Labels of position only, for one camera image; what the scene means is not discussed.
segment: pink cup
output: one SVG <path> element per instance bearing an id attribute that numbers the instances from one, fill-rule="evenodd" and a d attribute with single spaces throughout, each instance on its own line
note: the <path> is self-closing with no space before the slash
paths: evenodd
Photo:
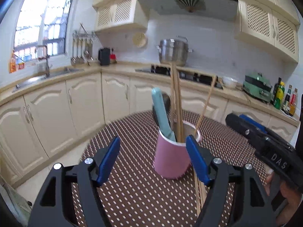
<path id="1" fill-rule="evenodd" d="M 193 124 L 183 121 L 183 127 L 185 137 L 194 133 Z M 201 135 L 198 131 L 196 141 L 199 142 L 200 139 Z M 155 171 L 164 178 L 176 179 L 186 172 L 190 163 L 185 143 L 173 142 L 164 137 L 159 130 L 154 160 Z"/>

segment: green appliance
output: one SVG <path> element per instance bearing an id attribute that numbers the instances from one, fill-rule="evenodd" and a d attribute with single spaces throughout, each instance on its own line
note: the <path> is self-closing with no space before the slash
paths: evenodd
<path id="1" fill-rule="evenodd" d="M 266 103 L 270 102 L 272 86 L 268 79 L 263 78 L 261 73 L 245 75 L 242 88 L 247 94 Z"/>

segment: dotted tablecloth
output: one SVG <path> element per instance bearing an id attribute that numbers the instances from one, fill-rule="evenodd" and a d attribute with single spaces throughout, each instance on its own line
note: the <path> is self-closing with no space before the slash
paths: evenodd
<path id="1" fill-rule="evenodd" d="M 199 115 L 184 110 L 183 118 L 196 124 Z M 200 144 L 203 143 L 203 147 L 214 156 L 236 166 L 251 163 L 264 182 L 266 173 L 263 163 L 254 156 L 255 150 L 243 136 L 207 117 L 199 130 L 202 135 Z M 177 180 L 164 179 L 154 171 L 158 127 L 152 112 L 132 114 L 107 125 L 90 140 L 82 160 L 93 157 L 115 135 L 121 139 L 120 153 L 109 180 L 98 189 L 112 226 L 193 226 L 197 219 L 193 168 L 189 167 Z M 233 188 L 234 185 L 230 184 L 219 227 L 227 224 Z M 76 184 L 73 185 L 73 199 L 78 224 L 86 226 Z"/>

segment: white cup rim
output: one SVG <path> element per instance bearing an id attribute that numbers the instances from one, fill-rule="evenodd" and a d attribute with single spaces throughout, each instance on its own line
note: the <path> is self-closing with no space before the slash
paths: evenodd
<path id="1" fill-rule="evenodd" d="M 189 125 L 189 126 L 191 126 L 191 127 L 193 127 L 193 128 L 196 128 L 192 123 L 189 123 L 189 122 L 187 122 L 187 121 L 184 121 L 184 120 L 183 120 L 183 123 L 184 123 L 184 124 L 187 124 L 187 125 Z M 165 136 L 162 134 L 161 130 L 159 130 L 159 133 L 160 133 L 160 136 L 161 136 L 165 141 L 169 142 L 169 143 L 172 144 L 172 145 L 176 145 L 176 146 L 180 146 L 180 147 L 185 147 L 185 146 L 186 146 L 186 143 L 185 143 L 185 142 L 173 142 L 172 140 L 169 140 L 167 137 L 165 137 Z M 201 139 L 201 134 L 200 134 L 199 130 L 197 131 L 197 134 L 198 134 L 198 137 L 196 138 L 196 141 L 199 142 L 200 139 Z"/>

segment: sink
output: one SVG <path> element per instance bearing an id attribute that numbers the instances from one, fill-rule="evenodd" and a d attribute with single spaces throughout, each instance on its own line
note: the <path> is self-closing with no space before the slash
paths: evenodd
<path id="1" fill-rule="evenodd" d="M 24 87 L 42 82 L 42 81 L 44 81 L 46 79 L 49 79 L 49 78 L 54 78 L 54 77 L 57 77 L 57 76 L 60 76 L 60 75 L 68 74 L 68 73 L 71 73 L 71 72 L 79 72 L 79 71 L 84 71 L 84 69 L 76 69 L 76 68 L 67 68 L 66 67 L 63 71 L 51 72 L 48 77 L 45 74 L 41 75 L 41 76 L 33 77 L 33 78 L 25 80 L 22 83 L 17 84 L 15 86 L 15 88 L 13 89 L 12 93 L 14 93 L 15 91 L 20 90 Z"/>

